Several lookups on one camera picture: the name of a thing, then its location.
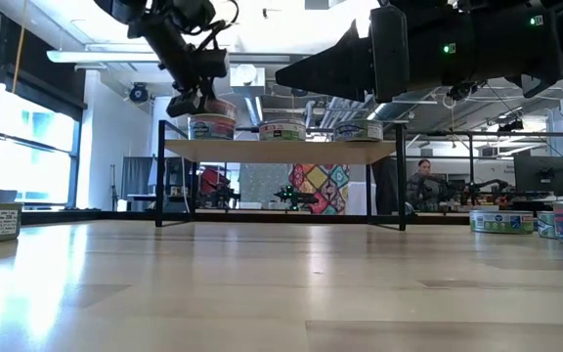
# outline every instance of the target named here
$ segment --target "red object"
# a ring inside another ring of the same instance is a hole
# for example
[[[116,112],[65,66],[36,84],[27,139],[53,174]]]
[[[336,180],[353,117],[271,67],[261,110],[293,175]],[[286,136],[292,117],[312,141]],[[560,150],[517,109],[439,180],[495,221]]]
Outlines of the red object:
[[[205,167],[205,170],[203,170],[199,177],[201,179],[201,193],[204,195],[209,195],[216,191],[217,181],[219,183],[227,183],[228,185],[230,183],[230,180],[223,176],[222,173],[219,173],[215,167]]]

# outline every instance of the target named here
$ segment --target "window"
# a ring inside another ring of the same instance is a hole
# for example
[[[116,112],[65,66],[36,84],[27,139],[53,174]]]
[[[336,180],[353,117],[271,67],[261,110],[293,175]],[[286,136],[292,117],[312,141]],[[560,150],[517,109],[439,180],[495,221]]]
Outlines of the window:
[[[70,152],[75,121],[0,90],[0,134]]]
[[[67,203],[70,167],[68,154],[0,138],[0,190],[17,191],[17,201]]]
[[[0,86],[0,190],[17,191],[19,202],[73,205],[78,128]]]

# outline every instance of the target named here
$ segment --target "wooden floor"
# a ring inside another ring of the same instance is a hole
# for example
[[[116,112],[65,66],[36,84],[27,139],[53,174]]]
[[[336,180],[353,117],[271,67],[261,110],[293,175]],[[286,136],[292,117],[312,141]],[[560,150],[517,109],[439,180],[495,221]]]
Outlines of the wooden floor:
[[[563,351],[563,244],[466,227],[33,227],[2,351]]]

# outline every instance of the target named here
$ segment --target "patterned wall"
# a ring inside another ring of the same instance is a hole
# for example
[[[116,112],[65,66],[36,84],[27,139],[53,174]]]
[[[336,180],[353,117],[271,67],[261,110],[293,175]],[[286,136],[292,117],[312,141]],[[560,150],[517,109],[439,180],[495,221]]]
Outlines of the patterned wall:
[[[319,200],[310,205],[315,214],[344,214],[349,198],[349,165],[296,164],[289,181],[296,189],[314,194]]]
[[[241,201],[260,202],[266,206],[277,199],[273,194],[288,184],[288,164],[250,164],[240,165]]]

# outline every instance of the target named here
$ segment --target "colorful mural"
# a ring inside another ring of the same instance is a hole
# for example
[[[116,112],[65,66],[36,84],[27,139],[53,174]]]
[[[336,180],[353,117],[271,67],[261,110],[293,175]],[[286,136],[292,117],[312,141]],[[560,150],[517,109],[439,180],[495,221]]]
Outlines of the colorful mural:
[[[349,198],[349,165],[295,164],[289,181],[300,192],[314,194],[319,200],[310,205],[315,214],[344,214]]]

